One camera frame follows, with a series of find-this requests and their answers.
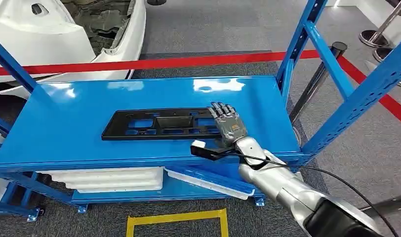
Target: silver robot arm segment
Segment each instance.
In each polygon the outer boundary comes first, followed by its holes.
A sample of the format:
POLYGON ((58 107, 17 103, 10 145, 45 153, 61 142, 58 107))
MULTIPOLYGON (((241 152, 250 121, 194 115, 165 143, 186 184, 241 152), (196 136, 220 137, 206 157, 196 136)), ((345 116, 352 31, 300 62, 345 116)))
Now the silver robot arm segment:
MULTIPOLYGON (((236 149, 243 155, 266 157, 274 162, 285 164, 269 151, 261 149, 257 142, 254 144, 253 141, 255 140, 250 137, 239 139, 236 142, 236 149)), ((374 220, 348 202, 313 189, 286 167, 268 163, 255 169, 255 165, 260 165, 257 161, 263 161, 245 159, 246 162, 239 166, 242 178, 282 205, 308 236, 380 236, 374 220), (345 232, 350 228, 360 229, 356 230, 354 235, 347 235, 345 232)))
POLYGON ((243 179, 282 205, 310 237, 381 236, 374 220, 356 207, 315 190, 287 167, 265 162, 285 164, 248 136, 240 115, 232 106, 220 102, 211 104, 208 109, 221 133, 224 147, 208 149, 205 142, 195 141, 191 146, 193 155, 217 160, 236 150, 241 157, 239 173, 243 179))

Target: stanchion post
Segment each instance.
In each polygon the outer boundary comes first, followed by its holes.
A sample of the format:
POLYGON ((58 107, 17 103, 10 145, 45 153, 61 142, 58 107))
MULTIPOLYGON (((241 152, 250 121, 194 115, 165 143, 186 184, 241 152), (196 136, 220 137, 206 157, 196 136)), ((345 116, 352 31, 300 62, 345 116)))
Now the stanchion post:
MULTIPOLYGON (((393 197, 385 201, 380 201, 378 203, 374 203, 373 205, 379 212, 381 212, 381 214, 388 215, 401 210, 401 196, 393 197)), ((378 213, 376 213, 374 209, 370 206, 360 208, 360 210, 372 218, 378 216, 378 213)))
POLYGON ((359 35, 359 39, 362 43, 371 47, 384 47, 390 44, 390 42, 382 35, 385 29, 391 24, 391 22, 401 14, 401 1, 394 8, 393 12, 387 17, 384 23, 378 28, 377 31, 366 30, 359 35))
MULTIPOLYGON (((343 55, 346 49, 347 45, 343 42, 334 42, 330 48, 331 52, 336 58, 343 55)), ((301 113, 307 107, 312 97, 324 83, 325 79, 327 78, 327 75, 328 75, 327 68, 325 67, 324 63, 321 62, 320 66, 314 73, 313 77, 311 78, 304 92, 302 92, 301 97, 299 98, 298 102, 295 104, 292 112, 289 115, 289 119, 291 120, 292 124, 295 123, 295 121, 299 118, 301 113)))

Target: blue upright post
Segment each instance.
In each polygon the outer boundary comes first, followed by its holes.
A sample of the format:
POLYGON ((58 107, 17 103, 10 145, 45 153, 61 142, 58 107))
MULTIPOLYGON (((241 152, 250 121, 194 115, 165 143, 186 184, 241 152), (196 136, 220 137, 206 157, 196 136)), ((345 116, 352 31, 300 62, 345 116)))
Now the blue upright post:
POLYGON ((0 65, 2 65, 30 93, 37 85, 36 81, 0 44, 0 65))
POLYGON ((289 97, 289 88, 291 86, 291 78, 292 78, 292 71, 293 71, 293 59, 290 59, 288 61, 288 64, 286 65, 286 70, 285 73, 283 74, 283 82, 282 82, 282 88, 281 88, 281 93, 282 93, 282 100, 283 104, 287 105, 288 103, 288 97, 289 97))
POLYGON ((290 59, 293 59, 293 67, 295 67, 296 62, 308 41, 308 34, 304 29, 305 23, 307 21, 316 23, 326 2, 327 0, 308 0, 276 77, 279 89, 282 88, 285 70, 287 69, 290 59))
POLYGON ((4 193, 3 197, 1 198, 0 202, 9 203, 9 201, 11 200, 11 198, 14 195, 14 192, 16 191, 16 188, 17 188, 17 185, 12 183, 12 182, 10 182, 7 185, 5 193, 4 193))
MULTIPOLYGON (((33 172, 31 179, 36 180, 38 178, 38 173, 33 172)), ((32 195, 31 189, 26 189, 25 194, 23 194, 22 201, 20 203, 21 206, 28 206, 30 196, 32 195)))
POLYGON ((401 80, 401 43, 355 89, 347 100, 330 116, 315 135, 302 147, 310 155, 303 165, 328 146, 346 128, 401 80))

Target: perforated metal upright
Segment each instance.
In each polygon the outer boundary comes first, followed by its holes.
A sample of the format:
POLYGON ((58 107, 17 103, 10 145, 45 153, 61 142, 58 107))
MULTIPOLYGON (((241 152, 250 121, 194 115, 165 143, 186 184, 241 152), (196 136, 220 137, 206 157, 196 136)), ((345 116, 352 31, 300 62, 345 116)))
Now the perforated metal upright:
POLYGON ((225 198, 226 195, 218 192, 169 178, 165 179, 159 192, 75 192, 69 196, 19 174, 39 170, 196 165, 212 173, 224 169, 226 175, 231 176, 237 172, 238 157, 227 157, 218 163, 194 157, 189 150, 191 141, 115 142, 100 139, 116 110, 204 108, 210 101, 217 100, 237 108, 249 135, 263 148, 289 164, 308 163, 401 79, 400 44, 355 89, 316 28, 325 3, 326 0, 308 1, 276 76, 36 84, 0 45, 0 63, 31 92, 0 150, 0 177, 81 210, 89 203, 225 198), (317 49, 344 102, 300 147, 287 115, 286 102, 292 71, 308 39, 317 49), (179 93, 161 97, 162 88, 166 86, 178 89, 179 93), (103 100, 98 96, 100 94, 103 94, 103 100), (86 119, 85 109, 88 108, 92 109, 91 119, 86 119), (266 124, 258 124, 258 118, 266 124), (51 132, 54 124, 56 132, 51 132), (81 127, 85 127, 83 134, 77 134, 75 131, 81 127), (41 137, 45 137, 44 144, 38 142, 41 137), (22 149, 21 156, 15 153, 16 147, 22 149))
POLYGON ((287 79, 284 75, 287 70, 291 70, 289 62, 291 60, 293 60, 294 64, 297 62, 309 38, 318 51, 324 65, 327 67, 344 102, 309 141, 302 146, 301 152, 309 155, 309 157, 297 161, 296 165, 305 165, 314 159, 319 152, 352 125, 353 122, 401 80, 400 43, 384 62, 368 75, 360 86, 354 89, 316 28, 316 21, 325 4, 326 0, 308 1, 292 41, 289 44, 287 54, 279 69, 278 80, 280 84, 283 84, 283 81, 287 79))

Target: shelf leg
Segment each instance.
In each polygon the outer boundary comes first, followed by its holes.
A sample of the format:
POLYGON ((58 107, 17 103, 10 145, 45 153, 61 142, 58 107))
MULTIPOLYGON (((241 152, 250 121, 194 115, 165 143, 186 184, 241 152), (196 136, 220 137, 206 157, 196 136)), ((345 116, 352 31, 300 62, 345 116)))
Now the shelf leg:
POLYGON ((28 217, 28 222, 36 221, 39 215, 39 208, 36 209, 26 209, 21 206, 13 206, 7 203, 0 202, 0 211, 7 212, 10 214, 26 216, 28 217))
POLYGON ((88 209, 88 204, 80 205, 78 213, 79 214, 87 213, 87 209, 88 209))
MULTIPOLYGON (((38 178, 38 173, 33 172, 32 179, 36 180, 37 178, 38 178)), ((25 194, 23 194, 23 198, 22 198, 20 205, 27 206, 31 195, 32 195, 32 190, 26 189, 25 194)))
POLYGON ((264 197, 254 197, 254 201, 256 202, 256 206, 264 206, 265 205, 264 197))

